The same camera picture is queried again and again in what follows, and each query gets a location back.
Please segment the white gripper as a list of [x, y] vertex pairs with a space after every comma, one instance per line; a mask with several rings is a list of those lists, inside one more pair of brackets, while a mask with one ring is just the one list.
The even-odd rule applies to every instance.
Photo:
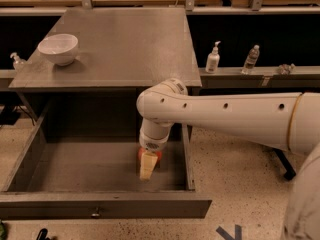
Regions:
[[142, 120], [139, 133], [140, 145], [149, 151], [144, 151], [140, 156], [140, 179], [147, 181], [151, 178], [158, 162], [158, 156], [153, 153], [165, 148], [172, 123], [156, 123], [148, 119]]

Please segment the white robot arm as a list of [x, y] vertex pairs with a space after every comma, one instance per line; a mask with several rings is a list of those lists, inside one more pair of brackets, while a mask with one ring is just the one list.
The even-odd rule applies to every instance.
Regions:
[[165, 147], [175, 123], [218, 132], [304, 155], [289, 197], [281, 240], [320, 240], [320, 95], [270, 93], [190, 96], [178, 79], [143, 91], [140, 145]]

